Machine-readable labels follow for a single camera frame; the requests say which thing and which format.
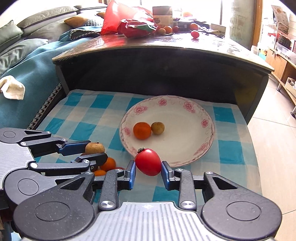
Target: white cloth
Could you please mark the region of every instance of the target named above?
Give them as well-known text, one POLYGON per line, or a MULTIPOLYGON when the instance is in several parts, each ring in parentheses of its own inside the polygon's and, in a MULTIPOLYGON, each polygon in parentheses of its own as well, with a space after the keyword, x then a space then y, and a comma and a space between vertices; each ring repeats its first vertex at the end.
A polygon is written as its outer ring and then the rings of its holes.
POLYGON ((12 75, 0 79, 0 93, 4 97, 13 100, 23 100, 25 95, 25 86, 17 81, 12 75))

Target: tablecloth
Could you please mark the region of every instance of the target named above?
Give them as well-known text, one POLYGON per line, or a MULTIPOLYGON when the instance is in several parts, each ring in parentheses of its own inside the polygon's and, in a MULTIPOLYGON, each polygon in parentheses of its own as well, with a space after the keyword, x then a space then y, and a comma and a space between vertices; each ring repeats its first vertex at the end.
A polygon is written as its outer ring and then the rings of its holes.
MULTIPOLYGON (((99 141, 105 146, 107 155, 116 160, 117 166, 125 168, 133 157, 125 151, 119 139, 121 119, 133 105, 149 97, 151 96, 132 93, 73 90, 53 108, 37 129, 50 131, 53 136, 66 138, 68 141, 99 141)), ((211 148, 202 158, 181 168, 190 170, 193 175, 213 171, 261 194, 256 154, 247 124, 238 106, 193 101, 200 104, 212 117, 215 138, 211 148)), ((77 156, 54 153, 36 158, 36 161, 65 163, 77 156)), ((204 202, 201 191, 197 190, 196 194, 198 205, 202 205, 204 202)), ((119 200, 177 203, 178 191, 167 191, 160 174, 149 177, 137 169, 133 190, 120 191, 119 200)))

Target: floral plate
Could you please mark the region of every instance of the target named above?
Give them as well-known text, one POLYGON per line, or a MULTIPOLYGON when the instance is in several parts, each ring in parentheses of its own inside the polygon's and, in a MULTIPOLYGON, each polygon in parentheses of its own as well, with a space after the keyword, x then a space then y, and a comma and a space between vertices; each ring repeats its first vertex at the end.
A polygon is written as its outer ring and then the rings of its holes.
POLYGON ((171 167, 190 164, 211 147, 215 127, 210 115, 196 102, 179 96, 155 96, 143 100, 124 115, 119 129, 120 140, 133 156, 144 147, 157 152, 171 167), (133 126, 138 122, 162 122, 165 130, 138 140, 133 126))

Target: plate rim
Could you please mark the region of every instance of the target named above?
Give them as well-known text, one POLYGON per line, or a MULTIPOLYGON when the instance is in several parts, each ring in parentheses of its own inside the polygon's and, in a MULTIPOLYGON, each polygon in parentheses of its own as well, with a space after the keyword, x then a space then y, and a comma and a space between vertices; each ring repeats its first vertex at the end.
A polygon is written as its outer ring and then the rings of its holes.
POLYGON ((124 141, 124 136, 123 136, 123 128, 122 128, 122 125, 123 123, 126 121, 126 118, 128 116, 128 114, 134 109, 134 107, 136 107, 137 105, 139 105, 140 103, 143 103, 143 102, 147 102, 149 100, 154 100, 154 99, 158 99, 158 98, 163 98, 163 97, 171 97, 171 98, 180 98, 184 101, 190 101, 190 102, 193 102, 194 105, 198 106, 199 109, 201 109, 201 111, 203 113, 205 113, 209 120, 212 121, 211 123, 211 136, 210 136, 210 140, 208 141, 208 146, 207 148, 200 154, 198 155, 196 158, 193 158, 193 159, 190 159, 190 160, 186 160, 186 161, 178 161, 178 162, 170 162, 170 166, 171 167, 179 167, 179 166, 185 166, 185 165, 188 165, 192 162, 195 162, 197 160, 199 160, 202 156, 204 156, 208 150, 210 149, 210 147, 212 146, 212 143, 214 141, 214 137, 215 137, 215 125, 214 125, 214 121, 212 119, 212 117, 210 116, 210 114, 200 105, 198 104, 197 102, 195 102, 195 99, 189 99, 189 98, 185 98, 185 97, 182 97, 182 96, 176 96, 176 95, 160 95, 160 96, 153 96, 153 97, 150 97, 150 98, 147 98, 147 99, 144 99, 136 104, 134 104, 131 108, 129 108, 129 110, 124 114, 123 118, 121 119, 121 122, 120 122, 120 126, 119 126, 119 139, 121 141, 121 144, 123 145, 123 147, 125 148, 125 150, 131 154, 133 157, 134 154, 132 153, 132 151, 128 148, 127 144, 125 143, 124 141))

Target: silver ribbed panel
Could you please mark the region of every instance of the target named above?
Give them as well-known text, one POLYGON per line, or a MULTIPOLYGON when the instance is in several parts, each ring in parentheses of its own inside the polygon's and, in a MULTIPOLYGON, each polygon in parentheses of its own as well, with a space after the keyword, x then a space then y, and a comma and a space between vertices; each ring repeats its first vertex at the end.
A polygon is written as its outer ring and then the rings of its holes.
POLYGON ((17 169, 28 167, 34 158, 28 147, 19 144, 0 142, 0 190, 3 190, 3 181, 7 174, 17 169))
POLYGON ((123 202, 116 210, 101 212, 92 227, 67 241, 225 240, 208 231, 194 212, 179 210, 173 202, 123 202))

